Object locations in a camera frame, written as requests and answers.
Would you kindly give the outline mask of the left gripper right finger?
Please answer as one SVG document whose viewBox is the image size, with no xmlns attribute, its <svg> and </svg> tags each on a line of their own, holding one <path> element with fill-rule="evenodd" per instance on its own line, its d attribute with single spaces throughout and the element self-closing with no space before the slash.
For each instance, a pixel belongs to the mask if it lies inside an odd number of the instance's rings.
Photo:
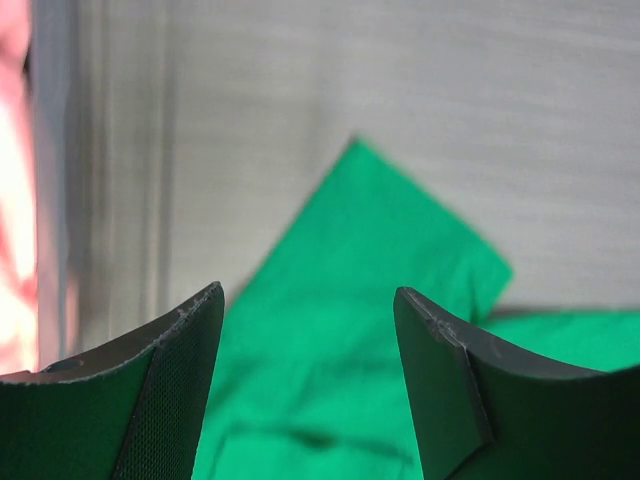
<svg viewBox="0 0 640 480">
<path fill-rule="evenodd" d="M 427 479 L 635 479 L 639 370 L 516 346 L 399 288 L 395 330 Z"/>
</svg>

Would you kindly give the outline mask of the green t shirt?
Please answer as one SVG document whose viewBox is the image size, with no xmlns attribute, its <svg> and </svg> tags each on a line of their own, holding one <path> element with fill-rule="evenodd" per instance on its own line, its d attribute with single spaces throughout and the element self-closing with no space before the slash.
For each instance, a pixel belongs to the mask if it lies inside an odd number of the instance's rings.
<svg viewBox="0 0 640 480">
<path fill-rule="evenodd" d="M 427 479 L 395 330 L 399 288 L 536 354 L 639 370 L 637 311 L 493 309 L 507 263 L 354 140 L 224 319 L 197 479 Z"/>
</svg>

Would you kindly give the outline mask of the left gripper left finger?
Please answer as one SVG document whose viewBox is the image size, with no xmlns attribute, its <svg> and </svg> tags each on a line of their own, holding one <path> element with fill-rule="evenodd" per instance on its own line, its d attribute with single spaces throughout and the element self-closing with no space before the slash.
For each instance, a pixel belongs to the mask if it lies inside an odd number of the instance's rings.
<svg viewBox="0 0 640 480">
<path fill-rule="evenodd" d="M 224 306 L 213 282 L 99 347 L 2 376 L 2 478 L 191 478 Z"/>
</svg>

